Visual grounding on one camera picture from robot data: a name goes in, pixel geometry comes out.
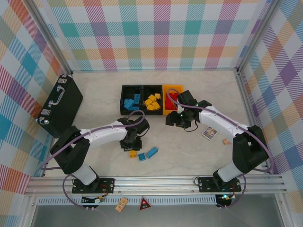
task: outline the briefcase handle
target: briefcase handle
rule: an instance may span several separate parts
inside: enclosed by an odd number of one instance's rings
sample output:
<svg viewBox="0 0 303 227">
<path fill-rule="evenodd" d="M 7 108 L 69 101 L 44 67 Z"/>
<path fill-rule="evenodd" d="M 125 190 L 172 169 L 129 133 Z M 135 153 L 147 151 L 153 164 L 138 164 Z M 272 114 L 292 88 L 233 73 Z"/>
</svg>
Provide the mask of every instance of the briefcase handle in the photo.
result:
<svg viewBox="0 0 303 227">
<path fill-rule="evenodd" d="M 54 103 L 53 100 L 49 101 L 48 102 L 48 107 L 51 107 L 52 105 L 58 105 L 59 104 L 60 100 L 62 99 L 62 96 L 64 95 L 65 90 L 64 90 L 63 87 L 61 87 L 61 85 L 58 85 L 57 92 L 59 92 L 60 90 L 62 90 L 62 92 L 59 95 L 57 102 Z"/>
</svg>

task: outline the black bin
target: black bin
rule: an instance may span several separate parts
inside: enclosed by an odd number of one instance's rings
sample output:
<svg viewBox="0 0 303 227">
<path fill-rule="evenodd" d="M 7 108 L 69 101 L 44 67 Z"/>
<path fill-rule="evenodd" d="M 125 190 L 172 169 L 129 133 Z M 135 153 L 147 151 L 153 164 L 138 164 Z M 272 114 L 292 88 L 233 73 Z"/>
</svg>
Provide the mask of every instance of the black bin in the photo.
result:
<svg viewBox="0 0 303 227">
<path fill-rule="evenodd" d="M 147 110 L 144 105 L 144 101 L 148 99 L 150 95 L 155 93 L 160 94 L 160 99 L 157 99 L 157 103 L 160 105 L 159 110 Z M 143 111 L 146 115 L 163 115 L 163 97 L 162 97 L 162 85 L 143 85 L 143 96 L 142 96 Z"/>
<path fill-rule="evenodd" d="M 122 85 L 121 98 L 120 98 L 120 114 L 129 115 L 133 110 L 127 110 L 124 108 L 124 100 L 132 99 L 134 100 L 134 95 L 140 94 L 139 104 L 134 104 L 133 106 L 138 106 L 140 110 L 142 109 L 142 85 Z"/>
</svg>

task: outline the floor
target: floor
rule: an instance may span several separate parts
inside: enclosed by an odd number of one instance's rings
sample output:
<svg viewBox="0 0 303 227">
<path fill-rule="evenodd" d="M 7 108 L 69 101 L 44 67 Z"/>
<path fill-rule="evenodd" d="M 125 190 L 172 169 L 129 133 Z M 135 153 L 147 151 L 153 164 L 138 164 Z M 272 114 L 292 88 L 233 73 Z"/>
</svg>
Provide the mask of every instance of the floor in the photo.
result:
<svg viewBox="0 0 303 227">
<path fill-rule="evenodd" d="M 237 83 L 232 71 L 128 71 L 76 73 L 74 80 L 84 99 L 74 120 L 79 129 L 110 124 L 120 118 L 122 85 L 182 84 L 197 101 L 207 100 L 235 121 L 248 124 Z M 232 159 L 232 146 L 223 145 L 224 135 L 212 141 L 202 136 L 207 125 L 195 132 L 165 125 L 165 116 L 147 116 L 151 128 L 142 138 L 139 153 L 159 149 L 151 159 L 140 162 L 123 152 L 118 141 L 90 150 L 85 162 L 99 176 L 212 175 Z M 49 167 L 57 166 L 55 160 Z M 61 170 L 46 176 L 64 176 Z"/>
</svg>

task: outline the yellow bin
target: yellow bin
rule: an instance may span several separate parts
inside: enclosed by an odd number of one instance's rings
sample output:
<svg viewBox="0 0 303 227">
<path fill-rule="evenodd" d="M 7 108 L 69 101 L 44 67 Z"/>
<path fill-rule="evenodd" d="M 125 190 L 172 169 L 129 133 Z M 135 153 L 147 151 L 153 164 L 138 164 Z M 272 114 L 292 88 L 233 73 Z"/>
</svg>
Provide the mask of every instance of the yellow bin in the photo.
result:
<svg viewBox="0 0 303 227">
<path fill-rule="evenodd" d="M 183 86 L 182 85 L 173 85 L 173 84 L 165 84 L 162 87 L 162 97 L 163 97 L 163 115 L 168 115 L 171 113 L 173 110 L 166 110 L 165 109 L 165 98 L 166 98 L 166 93 L 170 88 L 176 89 L 178 92 L 183 92 Z"/>
</svg>

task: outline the black briefcase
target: black briefcase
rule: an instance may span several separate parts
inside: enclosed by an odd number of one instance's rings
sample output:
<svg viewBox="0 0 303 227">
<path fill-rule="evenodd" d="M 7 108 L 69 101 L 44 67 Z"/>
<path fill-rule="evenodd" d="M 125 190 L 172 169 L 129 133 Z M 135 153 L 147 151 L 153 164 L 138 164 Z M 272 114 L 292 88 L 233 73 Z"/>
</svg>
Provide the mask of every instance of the black briefcase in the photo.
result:
<svg viewBox="0 0 303 227">
<path fill-rule="evenodd" d="M 36 119 L 53 137 L 58 138 L 71 126 L 83 96 L 71 75 L 61 75 Z"/>
</svg>

